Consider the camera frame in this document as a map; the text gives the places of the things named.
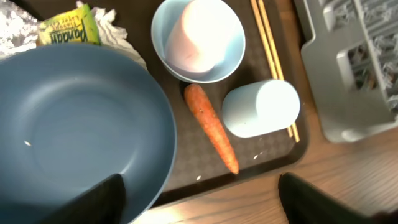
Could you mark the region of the dark blue plate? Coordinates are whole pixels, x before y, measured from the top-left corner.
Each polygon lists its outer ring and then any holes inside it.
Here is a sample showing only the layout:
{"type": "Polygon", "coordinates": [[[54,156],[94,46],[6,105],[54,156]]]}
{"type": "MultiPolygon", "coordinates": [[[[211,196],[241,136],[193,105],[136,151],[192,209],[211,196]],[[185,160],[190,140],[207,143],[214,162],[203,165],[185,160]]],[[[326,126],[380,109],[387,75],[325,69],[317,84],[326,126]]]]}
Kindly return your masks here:
{"type": "Polygon", "coordinates": [[[37,223],[113,174],[131,223],[163,191],[176,151],[169,101],[129,57],[59,44],[1,61],[2,223],[37,223]]]}

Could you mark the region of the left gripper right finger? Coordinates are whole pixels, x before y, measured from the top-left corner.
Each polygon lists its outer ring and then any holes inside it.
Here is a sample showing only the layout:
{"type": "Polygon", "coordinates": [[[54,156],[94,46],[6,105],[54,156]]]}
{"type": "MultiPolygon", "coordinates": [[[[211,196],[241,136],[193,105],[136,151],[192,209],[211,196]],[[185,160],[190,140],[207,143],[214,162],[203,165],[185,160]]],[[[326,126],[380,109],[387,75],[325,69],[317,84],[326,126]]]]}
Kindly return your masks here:
{"type": "Polygon", "coordinates": [[[279,199],[289,224],[397,223],[397,211],[362,215],[287,172],[278,180],[279,199]]]}

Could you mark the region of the light blue bowl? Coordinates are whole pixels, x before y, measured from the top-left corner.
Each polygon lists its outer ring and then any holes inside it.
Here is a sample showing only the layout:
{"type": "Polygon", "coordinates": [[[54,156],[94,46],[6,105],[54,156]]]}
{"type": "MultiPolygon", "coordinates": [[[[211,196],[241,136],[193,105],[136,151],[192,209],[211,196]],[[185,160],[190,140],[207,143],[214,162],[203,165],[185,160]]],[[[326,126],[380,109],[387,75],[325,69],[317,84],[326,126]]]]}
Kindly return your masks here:
{"type": "Polygon", "coordinates": [[[174,67],[165,59],[166,41],[184,7],[189,2],[186,0],[166,0],[157,8],[151,24],[151,38],[155,52],[166,70],[181,81],[189,83],[215,83],[221,81],[229,77],[239,67],[245,52],[245,33],[237,15],[239,27],[236,29],[235,36],[227,46],[223,59],[211,70],[205,73],[187,72],[174,67]]]}

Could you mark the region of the pale pink cup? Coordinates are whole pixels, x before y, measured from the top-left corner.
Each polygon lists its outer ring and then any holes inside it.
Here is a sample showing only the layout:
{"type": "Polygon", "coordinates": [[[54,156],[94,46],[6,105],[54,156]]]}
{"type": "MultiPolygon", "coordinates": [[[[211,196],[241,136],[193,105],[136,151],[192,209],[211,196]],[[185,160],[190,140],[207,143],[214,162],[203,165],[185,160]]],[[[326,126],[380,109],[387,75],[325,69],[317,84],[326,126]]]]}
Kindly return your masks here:
{"type": "Polygon", "coordinates": [[[190,1],[166,41],[165,59],[181,70],[205,73],[223,59],[238,27],[224,1],[190,1]]]}

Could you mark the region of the light blue cup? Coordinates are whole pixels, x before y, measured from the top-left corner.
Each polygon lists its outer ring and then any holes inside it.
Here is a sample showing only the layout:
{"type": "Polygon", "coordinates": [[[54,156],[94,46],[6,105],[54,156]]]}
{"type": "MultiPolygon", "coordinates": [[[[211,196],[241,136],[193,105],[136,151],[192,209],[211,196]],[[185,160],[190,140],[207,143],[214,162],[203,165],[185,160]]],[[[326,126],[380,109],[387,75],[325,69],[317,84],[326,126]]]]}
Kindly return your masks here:
{"type": "Polygon", "coordinates": [[[251,138],[293,125],[300,113],[300,98],[289,82],[264,80],[230,91],[221,113],[233,135],[251,138]]]}

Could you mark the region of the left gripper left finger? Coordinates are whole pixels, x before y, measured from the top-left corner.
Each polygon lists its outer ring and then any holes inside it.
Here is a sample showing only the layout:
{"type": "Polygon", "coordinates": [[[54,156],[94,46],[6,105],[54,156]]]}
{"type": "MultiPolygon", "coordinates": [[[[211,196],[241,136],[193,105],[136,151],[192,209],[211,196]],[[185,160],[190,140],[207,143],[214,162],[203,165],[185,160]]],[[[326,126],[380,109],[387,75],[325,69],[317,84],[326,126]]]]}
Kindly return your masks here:
{"type": "Polygon", "coordinates": [[[113,174],[62,208],[40,224],[119,224],[126,204],[123,177],[113,174]]]}

